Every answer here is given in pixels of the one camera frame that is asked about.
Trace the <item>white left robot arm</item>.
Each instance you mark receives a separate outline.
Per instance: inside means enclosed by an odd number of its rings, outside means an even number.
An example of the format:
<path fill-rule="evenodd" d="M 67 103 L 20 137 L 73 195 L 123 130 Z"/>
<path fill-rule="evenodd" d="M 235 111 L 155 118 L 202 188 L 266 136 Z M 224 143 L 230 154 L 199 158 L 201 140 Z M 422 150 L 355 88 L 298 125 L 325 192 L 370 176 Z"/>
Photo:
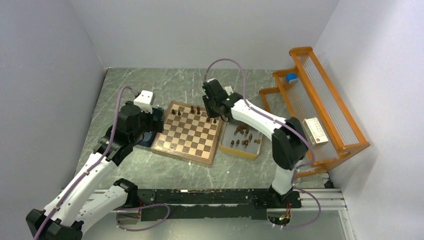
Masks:
<path fill-rule="evenodd" d="M 96 199 L 89 197 L 99 183 L 133 151 L 144 133 L 164 130 L 164 109 L 143 111 L 127 101 L 115 114 L 85 166 L 68 186 L 42 210 L 32 209 L 25 220 L 35 240 L 80 240 L 104 216 L 116 209 L 141 205 L 138 186 L 120 178 Z"/>

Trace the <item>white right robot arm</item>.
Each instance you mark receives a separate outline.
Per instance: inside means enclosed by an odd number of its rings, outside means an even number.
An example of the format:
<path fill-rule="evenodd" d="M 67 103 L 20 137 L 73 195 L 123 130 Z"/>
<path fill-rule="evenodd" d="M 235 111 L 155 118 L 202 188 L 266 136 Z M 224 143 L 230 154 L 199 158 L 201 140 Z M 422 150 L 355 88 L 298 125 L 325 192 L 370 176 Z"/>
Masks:
<path fill-rule="evenodd" d="M 293 190 L 295 167 L 308 151 L 307 140 L 301 122 L 291 117 L 275 116 L 245 100 L 239 93 L 228 92 L 215 78 L 206 80 L 202 97 L 209 118 L 220 117 L 235 120 L 258 130 L 272 143 L 272 157 L 277 165 L 271 184 L 270 202 L 282 207 Z"/>

